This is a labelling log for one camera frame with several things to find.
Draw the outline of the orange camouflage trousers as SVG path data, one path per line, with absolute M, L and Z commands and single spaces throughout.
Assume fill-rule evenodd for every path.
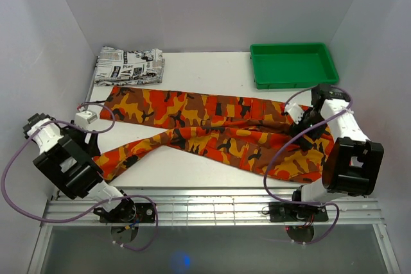
M 309 151 L 291 142 L 284 104 L 260 98 L 176 90 L 113 87 L 102 119 L 160 128 L 153 137 L 126 143 L 94 158 L 111 181 L 150 151 L 169 146 L 276 180 L 318 180 L 332 147 L 326 130 Z

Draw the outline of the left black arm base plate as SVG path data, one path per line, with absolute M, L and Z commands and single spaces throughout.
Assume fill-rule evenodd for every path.
M 148 202 L 134 203 L 133 206 L 126 206 L 118 213 L 113 211 L 105 212 L 102 208 L 95 210 L 95 215 L 99 217 L 100 223 L 154 223 L 154 206 Z

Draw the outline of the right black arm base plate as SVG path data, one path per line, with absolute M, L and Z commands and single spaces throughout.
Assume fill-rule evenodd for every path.
M 268 204 L 268 215 L 272 223 L 291 222 L 291 221 L 328 221 L 328 213 L 325 207 L 314 205 L 298 205 L 280 201 Z

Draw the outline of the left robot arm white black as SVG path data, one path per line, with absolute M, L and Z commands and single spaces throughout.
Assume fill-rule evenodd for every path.
M 101 205 L 93 213 L 109 223 L 135 222 L 137 207 L 122 190 L 103 179 L 93 161 L 100 155 L 98 133 L 87 134 L 70 125 L 60 126 L 47 114 L 35 114 L 23 127 L 26 139 L 39 147 L 34 165 L 70 199 L 90 198 Z

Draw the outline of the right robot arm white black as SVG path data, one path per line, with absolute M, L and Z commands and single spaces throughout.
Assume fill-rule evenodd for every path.
M 351 110 L 352 102 L 348 93 L 328 84 L 311 89 L 311 107 L 307 110 L 286 102 L 284 112 L 293 121 L 290 135 L 304 133 L 296 141 L 303 150 L 312 149 L 326 130 L 331 132 L 333 147 L 322 165 L 321 178 L 300 186 L 293 192 L 292 202 L 280 206 L 282 218 L 304 221 L 323 216 L 328 202 L 373 192 L 384 149 L 362 132 Z

